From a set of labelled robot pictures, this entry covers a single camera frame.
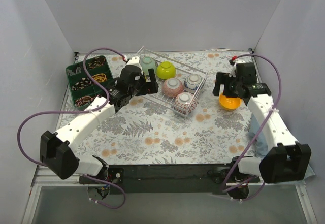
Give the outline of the pink patterned bowl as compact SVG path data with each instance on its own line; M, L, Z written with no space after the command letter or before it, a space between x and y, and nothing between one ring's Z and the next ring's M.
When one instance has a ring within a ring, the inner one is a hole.
M169 78L164 81L162 91L167 97L175 98L184 91L183 83L177 78Z

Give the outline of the lime green bowl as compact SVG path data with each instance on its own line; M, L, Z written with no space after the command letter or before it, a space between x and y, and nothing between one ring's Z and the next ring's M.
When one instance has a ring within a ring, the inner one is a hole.
M157 67L156 73L159 78L167 80L175 77L176 68L169 61L164 61Z

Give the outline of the orange bowl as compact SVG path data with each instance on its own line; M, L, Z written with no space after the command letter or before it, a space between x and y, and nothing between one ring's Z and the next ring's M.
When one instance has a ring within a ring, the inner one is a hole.
M240 98L229 98L223 95L219 96L219 104L225 110L233 111L240 107L241 99Z

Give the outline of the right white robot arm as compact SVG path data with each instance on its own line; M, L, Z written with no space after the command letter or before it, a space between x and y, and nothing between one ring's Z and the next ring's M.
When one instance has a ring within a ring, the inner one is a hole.
M230 73L216 74L213 95L227 98L240 98L262 126L268 153L262 159L245 156L230 168L230 177L241 182L248 175L259 176L265 183L279 183L303 180L311 149L307 144L300 144L283 122L271 96L271 91L264 83L257 82L253 63L239 61Z

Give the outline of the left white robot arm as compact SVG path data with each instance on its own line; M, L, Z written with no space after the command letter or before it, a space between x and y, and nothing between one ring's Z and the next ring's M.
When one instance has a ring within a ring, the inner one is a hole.
M60 179L85 174L96 183L105 182L109 165L95 155L77 155L76 150L98 125L128 105L132 97L157 93L158 83L153 69L149 69L149 78L146 81L141 69L135 65L123 68L120 77L106 87L107 95L95 97L86 110L56 132L42 134L41 162Z

